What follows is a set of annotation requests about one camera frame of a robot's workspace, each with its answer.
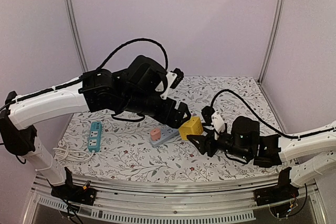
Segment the yellow cube plug adapter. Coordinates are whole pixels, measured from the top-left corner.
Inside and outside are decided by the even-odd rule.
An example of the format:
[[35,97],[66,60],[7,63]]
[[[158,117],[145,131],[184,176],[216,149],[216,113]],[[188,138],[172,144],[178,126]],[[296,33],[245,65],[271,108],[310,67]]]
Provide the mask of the yellow cube plug adapter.
[[179,128],[182,140],[187,140],[188,135],[202,135],[203,132],[203,126],[199,116],[192,116]]

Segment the light blue power strip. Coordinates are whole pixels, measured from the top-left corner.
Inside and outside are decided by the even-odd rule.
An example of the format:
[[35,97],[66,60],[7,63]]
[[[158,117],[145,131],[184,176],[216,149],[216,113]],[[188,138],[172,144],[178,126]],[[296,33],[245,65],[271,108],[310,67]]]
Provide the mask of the light blue power strip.
[[157,147],[166,141],[170,140],[171,138],[174,138],[178,136],[179,130],[173,129],[171,127],[165,126],[160,128],[161,129],[161,138],[158,141],[151,141],[149,137],[149,142],[153,147]]

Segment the pink cube plug adapter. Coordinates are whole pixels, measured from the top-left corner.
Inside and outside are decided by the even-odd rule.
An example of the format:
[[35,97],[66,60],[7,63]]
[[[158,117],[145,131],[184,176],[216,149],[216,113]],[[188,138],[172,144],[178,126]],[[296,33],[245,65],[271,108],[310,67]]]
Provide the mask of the pink cube plug adapter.
[[154,128],[150,132],[150,140],[151,141],[158,141],[161,138],[161,129]]

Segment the teal white power strip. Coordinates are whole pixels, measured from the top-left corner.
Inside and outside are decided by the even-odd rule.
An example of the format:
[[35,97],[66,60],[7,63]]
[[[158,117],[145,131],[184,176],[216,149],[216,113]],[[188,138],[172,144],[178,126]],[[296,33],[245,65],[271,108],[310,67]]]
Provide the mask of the teal white power strip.
[[102,124],[101,122],[92,122],[88,137],[88,151],[99,152],[101,146]]

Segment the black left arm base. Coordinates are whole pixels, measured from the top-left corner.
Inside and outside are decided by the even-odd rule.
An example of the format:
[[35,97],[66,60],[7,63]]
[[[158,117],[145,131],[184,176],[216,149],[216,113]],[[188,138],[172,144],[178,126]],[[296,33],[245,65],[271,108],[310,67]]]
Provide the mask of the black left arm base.
[[50,184],[51,195],[64,201],[93,206],[97,190],[91,187],[91,181],[87,180],[82,186],[75,185],[72,181],[72,172],[65,167],[66,179],[59,186]]

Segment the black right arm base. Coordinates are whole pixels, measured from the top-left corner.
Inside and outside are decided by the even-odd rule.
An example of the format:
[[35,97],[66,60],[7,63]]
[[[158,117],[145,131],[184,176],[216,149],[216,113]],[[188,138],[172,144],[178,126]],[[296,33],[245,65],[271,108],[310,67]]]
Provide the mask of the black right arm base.
[[287,202],[283,206],[270,208],[271,214],[276,218],[287,218],[291,213],[297,197],[299,188],[291,184],[291,167],[283,169],[278,176],[278,182],[274,186],[254,190],[254,200],[257,206],[264,206],[284,200],[292,200],[294,203]]

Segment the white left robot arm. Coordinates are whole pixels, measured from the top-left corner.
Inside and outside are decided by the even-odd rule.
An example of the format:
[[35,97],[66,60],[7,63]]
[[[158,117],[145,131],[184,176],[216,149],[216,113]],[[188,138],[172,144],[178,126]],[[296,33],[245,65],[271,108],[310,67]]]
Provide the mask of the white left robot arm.
[[5,148],[29,161],[67,200],[78,195],[68,169],[61,168],[40,141],[35,124],[79,112],[110,110],[149,116],[173,129],[191,118],[188,106],[168,97],[183,79],[179,69],[167,71],[155,60],[137,56],[125,69],[100,68],[52,88],[18,95],[11,92],[1,110]]

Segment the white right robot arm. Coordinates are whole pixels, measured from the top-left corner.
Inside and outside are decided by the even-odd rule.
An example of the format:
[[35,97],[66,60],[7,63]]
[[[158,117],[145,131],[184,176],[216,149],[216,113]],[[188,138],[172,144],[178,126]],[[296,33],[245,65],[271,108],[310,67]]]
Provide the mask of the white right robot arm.
[[281,181],[271,190],[276,201],[291,194],[292,186],[301,187],[306,181],[323,175],[335,167],[335,123],[315,130],[283,136],[281,133],[262,136],[258,121],[239,116],[231,131],[218,114],[213,114],[212,130],[204,135],[189,134],[187,139],[201,154],[212,157],[223,151],[229,160],[242,164],[253,162],[255,166],[270,168],[293,159],[314,155],[314,158],[289,171],[289,182]]

